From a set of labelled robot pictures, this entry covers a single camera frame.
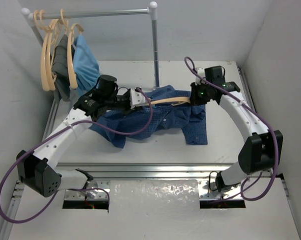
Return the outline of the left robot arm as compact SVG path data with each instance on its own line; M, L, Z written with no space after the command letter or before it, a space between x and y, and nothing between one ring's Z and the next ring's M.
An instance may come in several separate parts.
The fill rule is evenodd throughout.
M84 170L61 170L56 166L67 148L107 111L128 111L132 108L132 90L119 94L117 79L101 75L97 84L78 98L63 122L45 139L40 147L17 165L22 183L43 197L58 190L84 189L93 178Z

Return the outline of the beige wooden hanger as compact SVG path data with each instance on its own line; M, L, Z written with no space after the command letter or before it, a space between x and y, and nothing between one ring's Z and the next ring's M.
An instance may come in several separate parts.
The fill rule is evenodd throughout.
M167 103L169 103L169 104L172 103L173 106L178 106L178 105L182 105L182 104L190 104L191 101L190 101L189 97L180 96L180 97L171 97L171 98L153 100L150 103L146 103L145 106L167 104Z

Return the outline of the blue checkered shirt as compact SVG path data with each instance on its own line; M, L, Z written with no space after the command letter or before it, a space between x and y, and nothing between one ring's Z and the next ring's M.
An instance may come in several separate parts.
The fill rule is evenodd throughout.
M135 135L121 135L110 132L99 125L92 125L89 130L98 133L116 148L124 148L126 138L143 141L158 131L180 129L188 145L207 145L206 107L204 105L192 106L181 104L173 106L171 103L155 104L153 115L147 128ZM120 111L109 111L98 119L98 123L117 132L132 133L142 129L149 120L150 109L123 115Z

